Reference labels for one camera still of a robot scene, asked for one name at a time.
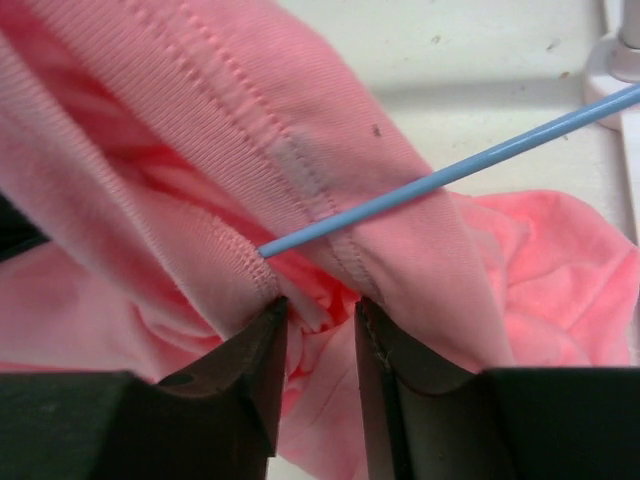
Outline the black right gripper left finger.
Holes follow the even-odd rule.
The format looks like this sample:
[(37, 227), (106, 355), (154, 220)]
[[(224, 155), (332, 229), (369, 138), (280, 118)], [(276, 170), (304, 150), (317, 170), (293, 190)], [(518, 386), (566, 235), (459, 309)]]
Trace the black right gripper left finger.
[(5, 479), (262, 479), (278, 443), (288, 304), (156, 384), (128, 372), (1, 378)]

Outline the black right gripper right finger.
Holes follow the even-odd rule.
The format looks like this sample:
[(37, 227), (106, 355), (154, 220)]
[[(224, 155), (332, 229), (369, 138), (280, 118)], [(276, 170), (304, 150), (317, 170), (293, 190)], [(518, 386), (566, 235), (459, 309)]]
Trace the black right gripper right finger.
[(635, 479), (639, 371), (494, 368), (471, 373), (369, 299), (355, 344), (373, 479)]

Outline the pink t shirt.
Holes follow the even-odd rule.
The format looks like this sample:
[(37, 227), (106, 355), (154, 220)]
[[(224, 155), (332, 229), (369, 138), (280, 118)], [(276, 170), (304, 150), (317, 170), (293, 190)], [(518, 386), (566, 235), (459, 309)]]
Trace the pink t shirt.
[(258, 254), (429, 173), (272, 1), (5, 1), (1, 193), (45, 242), (1, 265), (1, 368), (158, 381), (284, 295), (280, 453), (364, 479), (361, 296), (472, 371), (629, 364), (639, 251), (560, 192), (439, 190)]

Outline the light blue wire hanger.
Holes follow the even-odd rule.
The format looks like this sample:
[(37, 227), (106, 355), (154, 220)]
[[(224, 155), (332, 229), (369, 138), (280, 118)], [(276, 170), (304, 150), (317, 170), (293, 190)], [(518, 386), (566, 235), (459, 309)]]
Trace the light blue wire hanger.
[(553, 119), (389, 193), (273, 240), (260, 246), (258, 251), (262, 257), (271, 258), (300, 247), (409, 203), (439, 188), (491, 168), (613, 114), (618, 114), (638, 103), (639, 86), (634, 84), (625, 87), (576, 111)]

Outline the white clothes rack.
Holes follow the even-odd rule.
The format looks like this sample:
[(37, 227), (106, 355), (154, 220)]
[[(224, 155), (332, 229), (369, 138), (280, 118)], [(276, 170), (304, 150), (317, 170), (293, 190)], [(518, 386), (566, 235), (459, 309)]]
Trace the white clothes rack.
[(593, 103), (639, 82), (639, 2), (628, 14), (627, 1), (600, 1), (604, 35), (595, 43), (582, 75), (583, 99)]

